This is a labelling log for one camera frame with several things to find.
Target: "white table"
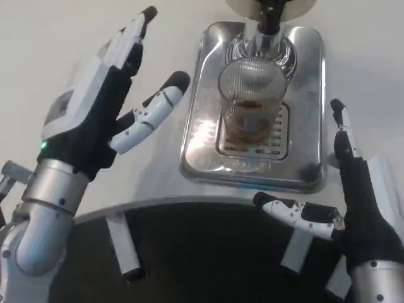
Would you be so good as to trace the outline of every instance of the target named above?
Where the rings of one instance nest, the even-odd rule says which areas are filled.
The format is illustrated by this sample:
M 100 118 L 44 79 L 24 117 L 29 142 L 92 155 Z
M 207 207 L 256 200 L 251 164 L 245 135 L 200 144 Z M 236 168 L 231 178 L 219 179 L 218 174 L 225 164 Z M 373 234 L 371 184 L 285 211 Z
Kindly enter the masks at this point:
M 194 73 L 199 38 L 211 23 L 242 21 L 217 0 L 3 0 L 0 3 L 0 163 L 12 159 L 33 169 L 40 132 L 50 104 L 85 59 L 148 5 L 159 10 L 148 28 L 145 55 L 124 110 L 149 97 L 171 72 Z M 326 45 L 327 100 L 348 106 L 363 154 L 385 153 L 398 184 L 404 181 L 403 42 L 396 26 L 404 11 L 399 0 L 318 0 L 306 15 L 290 22 L 313 27 Z M 102 171 L 86 192 L 78 214 L 147 199 L 188 196 L 252 198 L 256 191 L 212 186 L 185 179 L 179 152 L 189 90 L 155 134 L 113 168 Z M 329 148 L 336 127 L 328 117 Z M 23 188 L 2 205 L 9 220 Z M 344 209 L 339 173 L 330 168 L 327 184 L 310 196 L 278 194 Z

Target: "glass cup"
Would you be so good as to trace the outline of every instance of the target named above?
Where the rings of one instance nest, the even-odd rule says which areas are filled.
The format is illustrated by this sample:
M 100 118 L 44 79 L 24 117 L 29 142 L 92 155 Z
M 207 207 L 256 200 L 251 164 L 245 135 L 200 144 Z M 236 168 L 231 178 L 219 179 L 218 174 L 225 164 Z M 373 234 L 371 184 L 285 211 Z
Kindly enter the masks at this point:
M 243 58 L 227 65 L 218 79 L 226 136 L 247 144 L 269 138 L 288 81 L 267 59 Z

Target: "stainless steel drip tray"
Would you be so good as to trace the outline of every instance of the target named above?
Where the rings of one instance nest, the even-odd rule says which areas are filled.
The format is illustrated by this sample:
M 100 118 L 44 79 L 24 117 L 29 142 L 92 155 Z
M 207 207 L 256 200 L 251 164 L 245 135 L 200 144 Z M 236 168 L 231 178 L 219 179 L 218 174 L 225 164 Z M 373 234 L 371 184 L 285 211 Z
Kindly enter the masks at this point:
M 323 115 L 325 63 L 318 32 L 289 27 L 286 38 L 297 56 L 297 69 L 282 106 L 282 127 L 267 144 L 237 148 L 227 142 L 222 127 L 218 76 L 226 51 L 243 23 L 219 22 L 203 35 L 193 99 L 182 142 L 181 170 L 207 181 L 291 189 L 310 193 L 323 180 Z

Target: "brown liquid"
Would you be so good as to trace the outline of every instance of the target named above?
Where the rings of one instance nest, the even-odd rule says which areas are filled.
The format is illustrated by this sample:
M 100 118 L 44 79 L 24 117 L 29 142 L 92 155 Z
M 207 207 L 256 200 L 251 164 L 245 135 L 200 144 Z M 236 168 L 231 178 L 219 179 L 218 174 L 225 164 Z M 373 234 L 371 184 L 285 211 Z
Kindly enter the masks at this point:
M 255 112 L 265 111 L 263 104 L 255 101 L 242 101 L 235 104 L 236 107 L 242 110 L 254 110 Z M 270 120 L 265 117 L 251 117 L 250 119 L 242 116 L 233 117 L 235 129 L 227 134 L 235 140 L 253 144 L 259 143 L 268 139 L 271 125 Z

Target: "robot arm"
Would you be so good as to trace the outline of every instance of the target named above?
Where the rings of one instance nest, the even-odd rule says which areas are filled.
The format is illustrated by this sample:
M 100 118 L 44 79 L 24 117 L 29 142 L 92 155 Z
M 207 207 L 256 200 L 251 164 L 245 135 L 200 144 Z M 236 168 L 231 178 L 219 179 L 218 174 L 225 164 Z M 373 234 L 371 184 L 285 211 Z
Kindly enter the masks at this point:
M 256 206 L 272 217 L 322 239 L 334 239 L 347 258 L 357 303 L 404 302 L 404 217 L 387 160 L 360 156 L 347 108 L 331 101 L 338 125 L 338 160 L 347 213 L 335 208 L 257 193 Z
M 47 302 L 88 183 L 117 152 L 149 136 L 187 90 L 189 76 L 178 71 L 142 109 L 117 120 L 156 14 L 154 7 L 144 10 L 78 70 L 46 117 L 35 172 L 11 162 L 3 169 L 0 199 L 17 181 L 27 188 L 13 221 L 1 230 L 1 302 Z
M 345 230 L 333 236 L 347 257 L 356 302 L 403 302 L 403 217 L 389 165 L 381 157 L 360 157 L 346 107 L 338 99 L 331 107 L 340 128 L 335 155 L 347 204 Z

